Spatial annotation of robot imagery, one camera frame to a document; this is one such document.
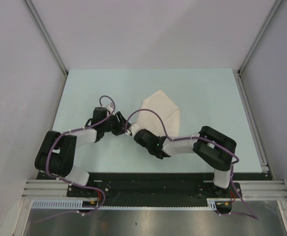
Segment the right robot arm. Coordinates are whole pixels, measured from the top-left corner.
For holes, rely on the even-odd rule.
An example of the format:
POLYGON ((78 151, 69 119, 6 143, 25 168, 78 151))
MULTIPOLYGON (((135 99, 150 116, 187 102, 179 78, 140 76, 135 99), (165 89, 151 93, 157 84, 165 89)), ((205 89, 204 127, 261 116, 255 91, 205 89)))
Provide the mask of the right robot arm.
POLYGON ((230 179, 237 143, 217 130, 203 126, 198 135, 168 138, 157 136, 145 128, 133 124, 129 128, 134 141, 158 159, 179 154, 196 154, 214 169, 213 192, 225 197, 231 190, 230 179))

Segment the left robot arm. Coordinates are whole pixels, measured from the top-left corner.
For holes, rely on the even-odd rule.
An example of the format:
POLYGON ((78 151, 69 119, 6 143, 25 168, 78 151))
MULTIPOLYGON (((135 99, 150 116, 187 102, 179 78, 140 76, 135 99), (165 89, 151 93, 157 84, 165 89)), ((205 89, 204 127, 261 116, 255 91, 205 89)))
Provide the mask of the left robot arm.
POLYGON ((50 175, 77 184, 78 191, 88 197, 94 193, 95 185, 89 181, 90 175, 87 171, 74 165, 76 149, 100 141, 107 132, 115 136, 124 134, 129 127, 130 124, 121 112, 114 113, 113 108, 109 107, 96 107, 93 117, 77 132, 69 132, 62 136, 60 132, 48 131, 34 166, 41 172, 48 169, 50 175))

